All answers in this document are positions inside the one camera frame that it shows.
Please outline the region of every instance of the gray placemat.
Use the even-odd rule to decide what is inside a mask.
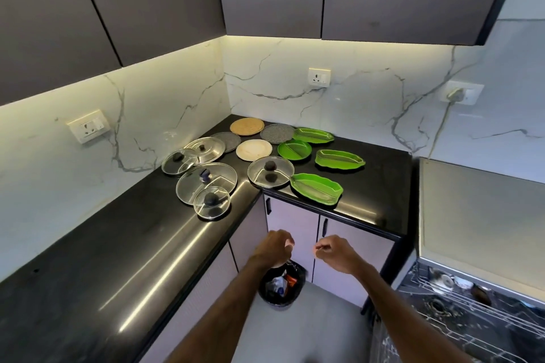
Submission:
[[[232,132],[218,132],[212,135],[214,138],[218,138],[225,144],[225,152],[231,152],[240,145],[240,136]]]
[[[263,131],[261,131],[261,138],[270,143],[279,144],[290,140],[293,137],[294,132],[295,128],[291,125],[274,123],[263,128]]]

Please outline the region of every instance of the black countertop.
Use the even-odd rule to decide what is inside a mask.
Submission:
[[[229,116],[205,135],[228,131],[238,118]],[[313,161],[320,148],[356,153],[367,164],[350,173],[323,171]],[[234,152],[219,161],[239,176],[221,220],[200,220],[176,197],[177,178],[158,169],[1,282],[0,361],[138,359],[260,195],[246,176],[248,162]],[[344,187],[336,207],[297,197],[289,186],[265,193],[399,239],[408,228],[410,168],[406,152],[336,138],[295,164],[296,172]]]

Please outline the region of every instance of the green plate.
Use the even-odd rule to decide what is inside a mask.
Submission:
[[[343,188],[335,181],[316,174],[295,174],[290,184],[299,194],[325,205],[337,204]]]
[[[312,128],[297,128],[293,133],[293,139],[310,143],[326,143],[335,139],[333,135],[326,131]]]
[[[338,170],[354,170],[365,165],[365,161],[356,154],[332,149],[320,149],[316,153],[315,162],[318,165]]]
[[[312,147],[305,141],[290,139],[278,145],[278,154],[291,161],[305,159],[312,153]]]

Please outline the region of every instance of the marble backsplash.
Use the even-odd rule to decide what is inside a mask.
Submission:
[[[224,36],[233,113],[545,183],[545,21],[498,21],[484,47]],[[331,70],[327,88],[308,68]],[[485,84],[474,106],[449,80]]]
[[[67,122],[101,109],[80,145]],[[0,280],[230,113],[218,39],[0,107]]]

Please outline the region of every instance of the hand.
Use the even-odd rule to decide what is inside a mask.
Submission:
[[[256,247],[252,257],[267,269],[280,267],[292,257],[294,245],[295,242],[289,232],[283,229],[269,231]]]
[[[354,274],[365,261],[354,251],[345,238],[328,236],[314,245],[314,256],[322,259],[334,270],[346,274]]]

